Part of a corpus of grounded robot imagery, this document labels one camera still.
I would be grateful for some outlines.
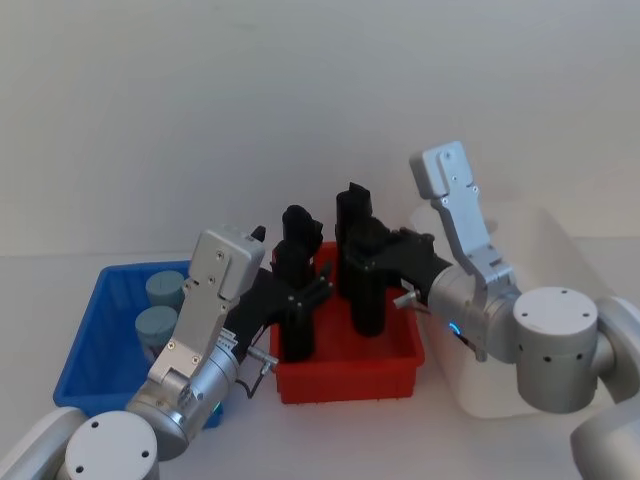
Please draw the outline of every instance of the blue bin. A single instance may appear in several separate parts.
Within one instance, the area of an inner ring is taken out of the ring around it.
[[[135,320],[149,308],[145,284],[153,274],[176,270],[188,276],[188,261],[107,267],[98,277],[67,357],[53,401],[92,417],[124,410],[147,379],[149,364],[136,335]],[[220,405],[205,428],[222,419]]]

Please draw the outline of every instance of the white box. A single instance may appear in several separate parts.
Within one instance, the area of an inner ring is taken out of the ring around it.
[[[483,204],[494,245],[513,266],[522,292],[541,286],[564,286],[596,300],[613,292],[584,259],[571,238],[544,209],[520,203]],[[440,222],[429,204],[411,215],[421,233],[436,236],[438,255],[453,262]],[[460,407],[478,418],[504,418],[536,413],[518,394],[515,365],[489,357],[479,363],[446,322],[420,315],[428,345]],[[599,383],[593,404],[611,401]]]

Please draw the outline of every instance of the white backdrop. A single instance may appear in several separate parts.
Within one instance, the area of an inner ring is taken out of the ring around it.
[[[3,0],[0,254],[189,250],[279,236],[462,140],[484,198],[573,235],[639,235],[635,0]]]

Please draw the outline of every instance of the white table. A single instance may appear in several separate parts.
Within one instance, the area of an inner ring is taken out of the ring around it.
[[[640,239],[578,240],[620,295],[640,305]],[[93,289],[107,265],[187,258],[0,258],[0,455],[45,413]],[[246,362],[253,380],[258,366]],[[273,378],[254,400],[236,388],[223,424],[204,432],[164,479],[577,479],[569,434],[593,413],[481,421],[463,414],[431,358],[403,400],[285,406]]]

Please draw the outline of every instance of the red plastic tray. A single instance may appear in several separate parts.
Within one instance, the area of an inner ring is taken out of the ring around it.
[[[319,268],[328,260],[336,265],[335,242],[325,243],[315,257]],[[349,302],[337,293],[314,314],[316,347],[300,363],[276,367],[282,403],[319,403],[340,400],[402,398],[413,395],[416,369],[424,349],[412,310],[398,310],[392,299],[403,293],[387,291],[385,330],[366,338],[353,329]],[[280,331],[271,328],[270,353],[282,358]]]

